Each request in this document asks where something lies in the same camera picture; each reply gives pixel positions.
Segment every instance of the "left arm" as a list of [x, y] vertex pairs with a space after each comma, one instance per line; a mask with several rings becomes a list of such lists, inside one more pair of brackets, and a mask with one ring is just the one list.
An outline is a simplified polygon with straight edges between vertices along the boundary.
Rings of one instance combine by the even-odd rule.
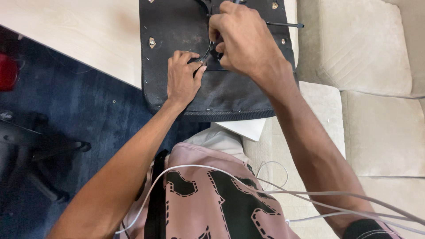
[[176, 51], [168, 59], [167, 101], [76, 194], [48, 239], [113, 236], [134, 202], [162, 140], [201, 86], [206, 67], [201, 67], [202, 62], [187, 63], [196, 57], [199, 54]]

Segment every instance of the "right arm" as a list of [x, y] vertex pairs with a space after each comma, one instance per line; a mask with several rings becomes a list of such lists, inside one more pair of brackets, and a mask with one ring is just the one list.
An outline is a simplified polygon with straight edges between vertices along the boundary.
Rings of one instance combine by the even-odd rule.
[[[224, 1], [221, 14], [210, 19], [209, 35], [224, 55], [221, 65], [248, 75], [268, 96], [275, 109], [289, 150], [307, 191], [346, 191], [365, 195], [357, 176], [345, 161], [317, 117], [301, 96], [291, 64], [276, 45], [256, 10]], [[373, 211], [370, 203], [350, 196], [311, 196], [312, 200], [354, 211]], [[320, 214], [335, 210], [314, 205]], [[325, 220], [341, 237], [363, 217], [344, 214]]]

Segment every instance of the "office chair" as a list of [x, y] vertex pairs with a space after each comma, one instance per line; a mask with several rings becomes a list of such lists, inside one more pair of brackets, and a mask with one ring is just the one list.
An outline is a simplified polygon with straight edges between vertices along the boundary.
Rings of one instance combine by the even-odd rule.
[[52, 146], [54, 137], [40, 131], [42, 125], [47, 125], [47, 117], [43, 114], [33, 112], [25, 121], [24, 125], [17, 125], [0, 118], [0, 213], [16, 196], [25, 177], [51, 201], [68, 201], [68, 193], [56, 189], [38, 164], [67, 152], [91, 149], [87, 142], [70, 140], [60, 146]]

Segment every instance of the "left hand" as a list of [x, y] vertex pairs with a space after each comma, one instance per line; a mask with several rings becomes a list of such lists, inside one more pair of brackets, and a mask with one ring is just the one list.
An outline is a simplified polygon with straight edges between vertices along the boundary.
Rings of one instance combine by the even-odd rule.
[[201, 87], [201, 79], [206, 66], [202, 62], [187, 62], [191, 58], [198, 58], [198, 53], [188, 51], [175, 51], [174, 56], [168, 59], [168, 85], [167, 94], [170, 103], [184, 110], [195, 98]]

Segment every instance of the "beige sofa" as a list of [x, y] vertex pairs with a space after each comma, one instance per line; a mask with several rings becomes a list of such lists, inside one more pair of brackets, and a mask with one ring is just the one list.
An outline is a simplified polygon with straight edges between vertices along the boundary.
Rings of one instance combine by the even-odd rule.
[[[298, 0], [297, 8], [306, 25], [298, 32], [302, 95], [366, 194], [425, 218], [425, 1]], [[258, 143], [243, 143], [253, 168], [279, 161], [290, 176], [285, 188], [305, 189], [276, 119], [267, 120]], [[263, 176], [279, 183], [286, 173], [268, 165]], [[286, 218], [318, 214], [291, 196], [278, 200]], [[323, 219], [291, 227], [302, 238], [336, 238]]]

